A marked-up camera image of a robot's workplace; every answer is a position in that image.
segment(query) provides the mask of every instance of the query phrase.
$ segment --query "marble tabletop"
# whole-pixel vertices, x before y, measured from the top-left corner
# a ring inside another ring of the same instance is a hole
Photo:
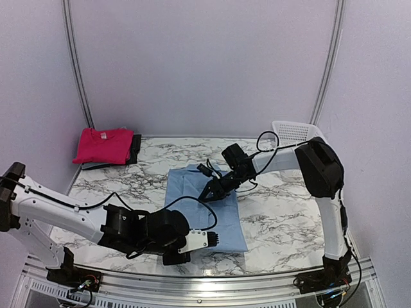
[[[254,153],[255,139],[143,139],[138,163],[82,171],[70,196],[97,203],[113,191],[133,208],[155,211],[164,206],[169,169],[204,163],[210,158],[224,170],[222,150],[237,142]],[[249,250],[215,253],[199,250],[191,262],[163,266],[156,255],[127,260],[124,254],[97,246],[79,235],[55,227],[52,238],[70,248],[78,264],[116,271],[187,276],[256,275],[322,264],[324,238],[317,204],[296,172],[258,176],[258,188],[238,194],[240,221]],[[115,198],[112,204],[121,206]]]

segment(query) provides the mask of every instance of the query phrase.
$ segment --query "folded blue garment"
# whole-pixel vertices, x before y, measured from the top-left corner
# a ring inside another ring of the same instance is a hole
[[[197,170],[197,165],[189,165],[183,169],[171,169],[168,172],[165,205],[181,196],[198,198],[209,180],[210,178]],[[211,231],[218,234],[220,243],[216,247],[206,249],[214,252],[246,252],[248,249],[240,226],[237,194],[233,191],[224,200],[213,201],[208,204],[215,211],[218,218],[218,224]],[[174,204],[171,209],[183,213],[190,228],[206,228],[214,223],[213,215],[195,200],[183,199]]]

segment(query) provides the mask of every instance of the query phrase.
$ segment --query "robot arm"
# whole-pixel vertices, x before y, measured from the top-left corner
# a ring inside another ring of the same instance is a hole
[[[177,210],[149,213],[115,205],[96,205],[48,189],[24,175],[15,162],[0,177],[0,231],[20,240],[49,270],[48,279],[60,284],[83,282],[73,253],[56,244],[37,221],[72,231],[96,243],[123,252],[128,259],[143,253],[162,255],[163,264],[190,261],[190,251],[216,246],[214,232],[190,230]],[[96,272],[88,273],[97,277]]]
[[[257,152],[250,156],[238,144],[233,144],[222,155],[232,170],[225,176],[213,176],[204,165],[198,167],[203,174],[212,177],[202,191],[200,200],[221,200],[243,182],[253,180],[263,173],[300,169],[307,190],[319,206],[325,241],[324,271],[297,277],[304,284],[300,290],[302,293],[318,291],[338,281],[343,284],[343,278],[351,280],[351,277],[344,276],[351,260],[351,251],[344,237],[347,216],[340,203],[344,168],[337,154],[324,140],[316,137],[299,146],[278,148],[275,152]]]

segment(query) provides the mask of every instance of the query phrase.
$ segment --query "folded red shirt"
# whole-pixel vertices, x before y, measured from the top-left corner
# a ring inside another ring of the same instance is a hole
[[[74,164],[84,162],[107,162],[124,165],[130,155],[132,130],[100,130],[86,128],[80,137],[77,157]]]

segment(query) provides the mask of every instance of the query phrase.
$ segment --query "white plastic laundry basket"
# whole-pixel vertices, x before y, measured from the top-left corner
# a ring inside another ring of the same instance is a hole
[[[307,141],[314,137],[321,137],[327,142],[320,129],[311,124],[273,121],[272,129],[280,137],[280,146]]]

